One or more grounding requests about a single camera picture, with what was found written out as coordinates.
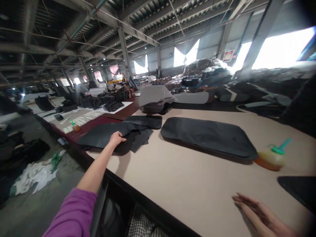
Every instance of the ceiling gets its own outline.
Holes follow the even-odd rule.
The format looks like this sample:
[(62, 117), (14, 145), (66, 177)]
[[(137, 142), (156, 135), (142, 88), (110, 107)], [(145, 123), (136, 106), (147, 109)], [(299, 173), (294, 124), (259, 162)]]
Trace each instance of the ceiling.
[(211, 18), (268, 0), (10, 0), (0, 3), (0, 80), (10, 83), (85, 74), (122, 62), (118, 28), (129, 56), (185, 37)]

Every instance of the glue bottle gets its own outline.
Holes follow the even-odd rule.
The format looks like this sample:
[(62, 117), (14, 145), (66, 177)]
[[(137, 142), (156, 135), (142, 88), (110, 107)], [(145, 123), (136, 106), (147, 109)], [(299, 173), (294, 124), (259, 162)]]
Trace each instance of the glue bottle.
[(71, 121), (72, 121), (72, 124), (71, 124), (72, 129), (73, 129), (75, 132), (79, 131), (79, 130), (81, 129), (80, 126), (77, 125), (77, 124), (75, 124), (75, 122), (74, 122), (72, 119), (71, 119)]
[(272, 171), (279, 171), (285, 164), (284, 148), (290, 142), (291, 138), (287, 139), (280, 147), (275, 145), (271, 149), (259, 152), (259, 158), (255, 159), (255, 163)]

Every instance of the hand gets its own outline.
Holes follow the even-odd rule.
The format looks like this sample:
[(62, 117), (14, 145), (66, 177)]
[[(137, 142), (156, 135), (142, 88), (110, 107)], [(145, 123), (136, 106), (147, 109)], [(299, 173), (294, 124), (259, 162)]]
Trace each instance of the hand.
[(113, 133), (112, 136), (111, 136), (111, 139), (109, 141), (109, 144), (111, 144), (111, 145), (116, 147), (121, 142), (125, 142), (126, 138), (122, 138), (122, 136), (123, 135), (119, 131)]
[(235, 205), (245, 215), (262, 237), (299, 237), (289, 226), (281, 221), (265, 204), (250, 197), (237, 193), (232, 196)]

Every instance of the green nozzle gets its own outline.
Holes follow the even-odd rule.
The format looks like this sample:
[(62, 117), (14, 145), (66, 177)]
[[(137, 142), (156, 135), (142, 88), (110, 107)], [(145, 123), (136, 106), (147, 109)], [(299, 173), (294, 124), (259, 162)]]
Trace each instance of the green nozzle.
[(291, 138), (287, 139), (281, 146), (276, 147), (275, 145), (273, 145), (273, 148), (271, 149), (271, 151), (280, 154), (280, 155), (284, 155), (284, 148), (286, 147), (286, 145), (291, 141)]

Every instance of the orange liquid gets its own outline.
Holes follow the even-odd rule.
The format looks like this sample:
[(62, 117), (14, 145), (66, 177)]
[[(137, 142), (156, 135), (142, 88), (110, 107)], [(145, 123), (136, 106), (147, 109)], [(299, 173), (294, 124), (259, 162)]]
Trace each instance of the orange liquid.
[(261, 159), (260, 157), (255, 159), (254, 161), (258, 165), (262, 166), (263, 168), (268, 169), (268, 170), (272, 170), (272, 171), (279, 171), (282, 167), (282, 166), (278, 166), (278, 165), (273, 165), (273, 164)]
[(75, 131), (75, 132), (78, 132), (81, 128), (79, 125), (73, 125), (72, 126), (72, 129)]

